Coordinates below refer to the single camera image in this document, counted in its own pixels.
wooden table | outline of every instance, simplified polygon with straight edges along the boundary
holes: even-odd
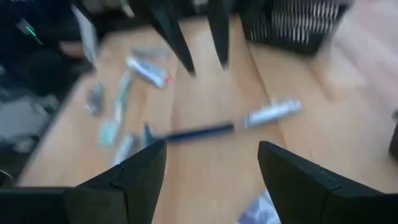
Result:
[[[136,80],[124,131],[142,133],[146,121],[155,133],[240,121],[272,97],[298,98],[303,111],[259,129],[169,145],[153,223],[234,223],[265,187],[257,162],[260,140],[382,192],[398,192],[398,165],[388,155],[398,103],[398,45],[391,27],[378,26],[397,19],[390,4],[395,3],[357,3],[313,60],[248,45],[233,18],[227,71],[207,21],[182,22],[197,77],[172,55],[164,62],[174,78],[166,89]],[[73,186],[109,168],[115,148],[99,147],[98,132],[101,121],[113,115],[125,57],[134,44],[167,46],[151,28],[111,34],[98,71],[79,81],[19,185]],[[104,115],[96,118],[86,112],[85,100],[97,80],[104,83],[106,103]]]

